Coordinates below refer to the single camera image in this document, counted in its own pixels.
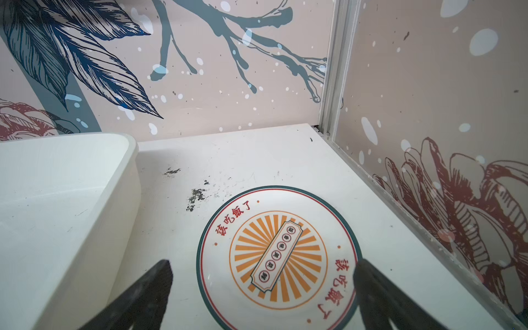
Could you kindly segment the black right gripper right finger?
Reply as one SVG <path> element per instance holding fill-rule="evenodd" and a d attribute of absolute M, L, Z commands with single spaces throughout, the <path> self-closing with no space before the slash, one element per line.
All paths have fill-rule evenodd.
<path fill-rule="evenodd" d="M 357 263 L 353 282 L 366 329 L 447 330 L 366 259 Z"/>

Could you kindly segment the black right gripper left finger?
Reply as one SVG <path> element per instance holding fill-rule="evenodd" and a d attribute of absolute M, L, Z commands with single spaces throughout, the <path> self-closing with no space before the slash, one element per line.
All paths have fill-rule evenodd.
<path fill-rule="evenodd" d="M 168 260 L 158 261 L 81 328 L 159 329 L 173 284 L 170 265 Z"/>

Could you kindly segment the orange sunburst plate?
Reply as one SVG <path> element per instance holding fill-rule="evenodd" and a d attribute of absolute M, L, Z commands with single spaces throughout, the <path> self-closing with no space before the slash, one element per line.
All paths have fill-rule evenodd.
<path fill-rule="evenodd" d="M 202 299 L 224 329 L 344 329 L 362 259 L 345 218 L 315 194 L 262 186 L 224 203 L 199 240 Z"/>

